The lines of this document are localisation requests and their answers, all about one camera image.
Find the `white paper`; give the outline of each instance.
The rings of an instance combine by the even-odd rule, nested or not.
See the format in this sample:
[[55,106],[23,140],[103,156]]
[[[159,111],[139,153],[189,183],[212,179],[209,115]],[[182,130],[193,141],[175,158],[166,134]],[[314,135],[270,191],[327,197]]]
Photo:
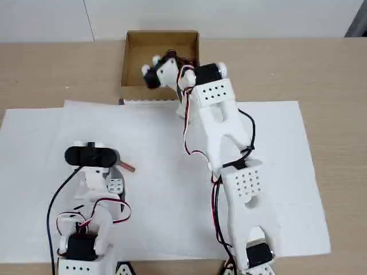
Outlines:
[[[6,196],[6,199],[2,198],[0,211],[8,217],[10,224],[27,213],[31,226],[24,228],[23,223],[18,222],[17,231],[12,226],[1,229],[1,242],[6,242],[5,238],[13,239],[11,243],[5,243],[7,246],[11,244],[13,250],[0,253],[0,261],[48,260],[44,230],[46,207],[52,192],[72,172],[64,162],[64,151],[75,140],[104,142],[119,150],[122,159],[137,168],[136,173],[124,173],[126,199],[133,208],[132,218],[126,223],[115,225],[111,234],[111,241],[121,260],[225,258],[222,246],[215,240],[210,215],[210,173],[200,156],[190,157],[184,153],[183,121],[176,116],[176,107],[176,103],[109,106],[68,102],[52,145],[43,143],[41,134],[30,135],[33,141],[28,141],[28,147],[32,148],[28,148],[26,154],[39,154],[44,166],[36,165],[32,158],[23,159],[19,154],[11,162],[9,158],[3,158],[4,151],[9,156],[15,146],[19,147],[20,152],[25,147],[22,143],[14,144],[10,139],[16,133],[15,128],[19,127],[14,121],[19,119],[12,119],[9,123],[4,121],[0,135],[3,147],[0,159],[8,167],[0,169],[1,182],[17,184],[17,191],[23,186],[27,193],[22,196],[27,196],[29,191],[33,192],[33,196],[22,199],[16,211],[11,209],[4,212],[9,203],[19,199],[20,194],[1,185],[0,196]],[[256,121],[256,150],[253,157],[261,159],[265,165],[264,176],[281,225],[282,252],[278,256],[328,253],[329,235],[298,103],[239,103],[239,107],[250,113]],[[32,127],[50,132],[52,127],[43,127],[41,121],[50,125],[53,124],[53,118],[46,113],[39,117],[37,126],[32,124],[34,120],[28,120],[29,132],[33,131]],[[26,124],[27,117],[22,119]],[[251,134],[251,124],[246,118],[244,126]],[[8,131],[7,142],[3,142],[3,134]],[[188,136],[190,148],[196,149],[202,143],[198,138],[199,133],[195,123],[191,123]],[[39,152],[35,148],[42,143],[44,149]],[[14,177],[15,169],[12,167],[20,161],[28,180]],[[36,176],[40,172],[37,174],[35,171],[39,170],[43,170],[44,176]],[[55,213],[65,210],[72,199],[75,185],[76,182],[60,195]],[[36,205],[37,201],[42,203],[36,209],[29,207]],[[226,213],[226,201],[222,193],[220,220],[223,229],[226,228]],[[19,235],[27,240],[32,253],[24,253],[25,240]]]

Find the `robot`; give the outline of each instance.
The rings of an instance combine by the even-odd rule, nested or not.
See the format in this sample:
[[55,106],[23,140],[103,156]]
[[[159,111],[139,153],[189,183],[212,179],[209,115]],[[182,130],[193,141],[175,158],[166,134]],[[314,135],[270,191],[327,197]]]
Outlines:
[[[75,143],[66,150],[65,160],[75,171],[61,188],[77,173],[80,181],[74,197],[75,207],[56,217],[60,234],[58,274],[135,274],[129,262],[117,262],[114,246],[108,242],[112,226],[127,221],[131,215],[131,207],[125,201],[124,177],[118,166],[131,172],[135,168],[123,163],[117,151],[94,142]],[[49,242],[54,274],[50,234]]]
[[[223,237],[219,236],[218,241],[229,255],[222,274],[274,274],[270,264],[280,249],[279,225],[266,190],[261,185],[261,161],[249,158],[255,149],[255,122],[237,108],[225,64],[220,62],[199,66],[193,60],[179,57],[175,50],[168,50],[163,57],[153,57],[152,67],[142,66],[142,73],[148,88],[169,87],[176,91],[180,102],[177,113],[185,118],[186,152],[189,155],[203,155],[212,173],[214,186],[224,186],[230,243],[225,243]],[[214,113],[218,109],[222,120],[215,118]],[[204,152],[190,152],[187,148],[185,136],[190,110],[194,119],[200,120],[205,132]],[[241,113],[253,122],[251,139],[241,123]],[[237,147],[241,155],[239,159],[222,162],[220,145],[224,136],[230,138]],[[214,212],[213,219],[218,227],[219,221]],[[249,241],[254,227],[263,231],[263,239]]]
[[[213,222],[217,239],[229,257],[221,274],[273,275],[270,265],[280,250],[279,225],[261,184],[261,161],[249,157],[255,149],[255,122],[237,109],[225,64],[199,66],[169,50],[163,57],[154,56],[153,66],[144,65],[142,73],[149,88],[170,87],[176,91],[180,102],[177,113],[185,119],[184,141],[189,121],[193,119],[200,120],[205,132],[204,151],[189,151],[186,142],[184,144],[189,155],[201,154],[207,160],[212,173]],[[215,118],[214,110],[220,110],[222,120]],[[251,139],[243,128],[240,113],[253,123]],[[239,159],[227,163],[221,160],[220,145],[224,136],[238,148]],[[125,201],[124,178],[117,166],[131,172],[134,168],[121,162],[115,150],[94,142],[76,143],[65,152],[65,160],[75,171],[54,194],[47,216],[53,275],[50,210],[57,194],[77,173],[81,175],[75,195],[78,203],[56,218],[61,235],[57,249],[58,274],[135,274],[129,262],[116,265],[114,247],[107,238],[111,227],[127,221],[131,214],[131,207]],[[217,215],[215,198],[221,185],[228,202],[229,243],[224,240]],[[263,238],[250,238],[254,227],[261,228]]]

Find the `open cardboard box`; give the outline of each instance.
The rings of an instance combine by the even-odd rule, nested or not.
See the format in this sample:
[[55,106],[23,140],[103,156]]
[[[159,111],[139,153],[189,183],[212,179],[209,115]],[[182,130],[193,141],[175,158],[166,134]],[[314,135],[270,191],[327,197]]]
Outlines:
[[152,66],[152,57],[175,49],[179,56],[199,61],[197,31],[129,31],[126,35],[121,89],[124,100],[172,100],[177,95],[170,88],[148,89],[142,66]]

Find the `white wall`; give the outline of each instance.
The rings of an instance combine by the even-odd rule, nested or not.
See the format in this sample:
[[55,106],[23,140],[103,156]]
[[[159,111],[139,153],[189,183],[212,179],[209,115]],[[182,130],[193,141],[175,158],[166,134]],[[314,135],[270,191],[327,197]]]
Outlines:
[[0,0],[0,42],[124,38],[196,29],[202,37],[343,37],[363,0]]
[[0,42],[93,41],[83,0],[0,0]]

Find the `table surface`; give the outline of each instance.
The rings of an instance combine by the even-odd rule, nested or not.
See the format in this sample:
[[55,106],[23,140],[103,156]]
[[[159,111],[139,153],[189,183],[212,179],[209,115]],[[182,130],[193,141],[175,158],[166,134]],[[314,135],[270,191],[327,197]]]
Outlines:
[[[0,44],[5,108],[116,104],[123,41]],[[298,100],[331,238],[330,255],[282,258],[277,274],[367,271],[367,39],[201,40],[202,64],[226,63],[238,101]],[[135,262],[137,274],[217,274],[220,261]],[[49,274],[49,264],[2,264],[1,274]]]

